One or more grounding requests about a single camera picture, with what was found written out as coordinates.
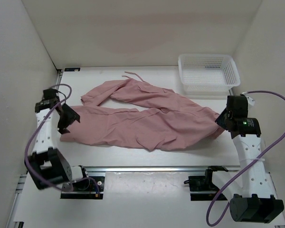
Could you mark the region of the pink trousers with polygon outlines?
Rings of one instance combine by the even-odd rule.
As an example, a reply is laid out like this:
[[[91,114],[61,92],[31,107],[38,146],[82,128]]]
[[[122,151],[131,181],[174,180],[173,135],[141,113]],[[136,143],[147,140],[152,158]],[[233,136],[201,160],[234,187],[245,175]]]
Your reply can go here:
[[[80,121],[61,135],[63,142],[174,151],[223,133],[218,113],[140,77],[106,81],[81,102],[73,107]]]

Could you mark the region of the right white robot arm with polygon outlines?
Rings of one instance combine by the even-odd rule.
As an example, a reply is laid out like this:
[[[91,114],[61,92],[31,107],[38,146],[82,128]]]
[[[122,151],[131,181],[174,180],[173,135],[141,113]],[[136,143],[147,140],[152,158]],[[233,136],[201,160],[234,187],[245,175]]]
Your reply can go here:
[[[207,170],[204,185],[209,190],[218,187],[206,216],[219,198],[228,200],[224,212],[229,211],[235,222],[268,224],[284,210],[284,203],[276,199],[261,159],[261,130],[256,118],[248,117],[248,99],[243,95],[229,95],[224,111],[216,123],[230,132],[236,147],[240,168],[231,174],[222,169]]]

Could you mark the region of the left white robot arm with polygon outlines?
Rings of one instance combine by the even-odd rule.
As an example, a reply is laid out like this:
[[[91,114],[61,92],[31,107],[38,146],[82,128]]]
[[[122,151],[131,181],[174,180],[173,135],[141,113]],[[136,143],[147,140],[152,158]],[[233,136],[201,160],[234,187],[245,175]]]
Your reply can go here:
[[[35,104],[38,127],[30,139],[35,144],[32,153],[26,154],[25,166],[39,190],[67,182],[85,190],[90,185],[86,169],[71,166],[58,149],[60,136],[69,132],[68,126],[80,122],[80,115],[60,100],[58,93],[54,88],[46,89]]]

